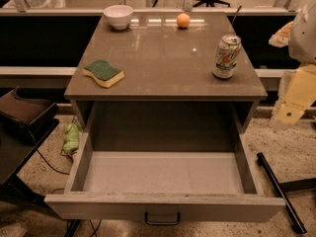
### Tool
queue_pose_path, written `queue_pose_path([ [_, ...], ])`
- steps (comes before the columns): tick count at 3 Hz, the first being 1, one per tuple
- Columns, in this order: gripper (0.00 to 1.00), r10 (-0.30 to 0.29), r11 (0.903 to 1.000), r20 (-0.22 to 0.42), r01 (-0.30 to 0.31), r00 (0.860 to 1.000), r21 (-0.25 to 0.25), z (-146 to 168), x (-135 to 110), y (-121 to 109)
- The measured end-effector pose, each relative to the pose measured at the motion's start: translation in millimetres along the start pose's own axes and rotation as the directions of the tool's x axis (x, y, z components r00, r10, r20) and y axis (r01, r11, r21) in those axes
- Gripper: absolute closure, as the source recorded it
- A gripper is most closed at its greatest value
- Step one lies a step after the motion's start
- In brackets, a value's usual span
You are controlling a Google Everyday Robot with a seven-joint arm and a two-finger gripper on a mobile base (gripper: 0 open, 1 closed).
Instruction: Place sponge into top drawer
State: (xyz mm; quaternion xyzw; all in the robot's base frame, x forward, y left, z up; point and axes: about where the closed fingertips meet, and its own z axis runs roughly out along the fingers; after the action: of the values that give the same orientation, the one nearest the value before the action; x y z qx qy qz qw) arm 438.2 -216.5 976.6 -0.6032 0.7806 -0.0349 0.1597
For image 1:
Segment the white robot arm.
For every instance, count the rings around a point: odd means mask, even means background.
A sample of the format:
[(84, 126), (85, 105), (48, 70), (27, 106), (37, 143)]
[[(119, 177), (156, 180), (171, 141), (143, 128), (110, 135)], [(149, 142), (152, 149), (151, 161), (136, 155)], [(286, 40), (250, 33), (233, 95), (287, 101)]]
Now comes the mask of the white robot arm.
[(272, 125), (295, 124), (316, 101), (316, 0), (309, 0), (294, 20), (269, 39), (276, 47), (288, 46), (289, 56), (300, 62), (280, 80)]

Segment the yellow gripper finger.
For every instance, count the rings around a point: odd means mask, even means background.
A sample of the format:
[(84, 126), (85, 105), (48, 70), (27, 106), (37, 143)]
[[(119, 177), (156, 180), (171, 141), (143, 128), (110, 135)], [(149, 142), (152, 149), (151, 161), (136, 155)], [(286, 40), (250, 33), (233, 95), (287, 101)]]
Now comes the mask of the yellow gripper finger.
[(278, 89), (274, 122), (295, 124), (316, 101), (316, 65), (304, 64), (294, 71), (285, 71)]

